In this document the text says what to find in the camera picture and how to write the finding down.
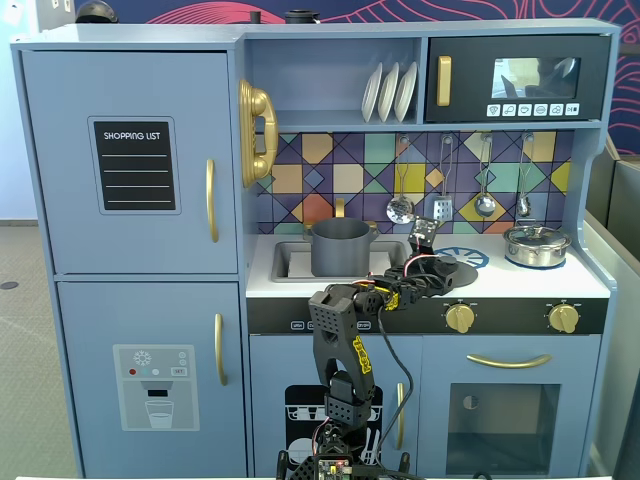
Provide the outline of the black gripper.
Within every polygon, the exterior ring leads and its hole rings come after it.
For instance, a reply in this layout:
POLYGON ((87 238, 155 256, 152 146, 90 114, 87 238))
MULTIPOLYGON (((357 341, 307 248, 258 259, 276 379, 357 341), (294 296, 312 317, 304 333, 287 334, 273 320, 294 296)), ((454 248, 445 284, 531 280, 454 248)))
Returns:
POLYGON ((384 278, 390 291, 386 306, 410 306, 423 297, 445 295, 454 288, 456 260, 453 257, 417 259, 407 266, 388 268, 384 278))

